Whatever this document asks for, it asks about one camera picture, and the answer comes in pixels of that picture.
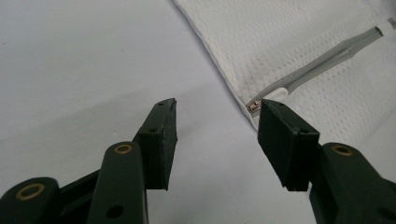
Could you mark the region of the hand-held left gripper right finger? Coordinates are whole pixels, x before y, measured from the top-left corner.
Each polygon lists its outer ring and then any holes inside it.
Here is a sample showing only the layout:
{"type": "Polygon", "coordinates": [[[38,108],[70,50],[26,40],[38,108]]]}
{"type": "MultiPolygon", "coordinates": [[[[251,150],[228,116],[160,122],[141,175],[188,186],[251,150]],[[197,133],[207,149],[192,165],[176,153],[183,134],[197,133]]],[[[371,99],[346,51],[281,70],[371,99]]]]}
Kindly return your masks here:
{"type": "Polygon", "coordinates": [[[258,142],[288,191],[307,191],[319,131],[286,105],[262,100],[258,142]]]}

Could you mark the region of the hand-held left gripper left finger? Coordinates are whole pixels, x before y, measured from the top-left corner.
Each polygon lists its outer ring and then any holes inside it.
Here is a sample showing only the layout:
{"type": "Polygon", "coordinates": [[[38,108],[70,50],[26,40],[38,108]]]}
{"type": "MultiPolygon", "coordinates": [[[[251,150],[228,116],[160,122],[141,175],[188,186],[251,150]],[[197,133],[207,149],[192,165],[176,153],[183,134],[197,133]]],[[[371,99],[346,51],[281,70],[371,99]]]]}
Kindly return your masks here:
{"type": "Polygon", "coordinates": [[[156,103],[134,137],[143,157],[146,189],[168,190],[177,145],[177,100],[156,103]]]}

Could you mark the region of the white mesh zipper bag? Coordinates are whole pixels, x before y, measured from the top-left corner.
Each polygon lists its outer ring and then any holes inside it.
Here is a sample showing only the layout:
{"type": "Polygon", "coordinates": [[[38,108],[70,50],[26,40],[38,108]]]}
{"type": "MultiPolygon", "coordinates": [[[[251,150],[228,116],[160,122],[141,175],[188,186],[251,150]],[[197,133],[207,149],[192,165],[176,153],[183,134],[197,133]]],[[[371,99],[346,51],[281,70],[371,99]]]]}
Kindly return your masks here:
{"type": "Polygon", "coordinates": [[[396,182],[396,0],[174,0],[256,131],[261,101],[396,182]]]}

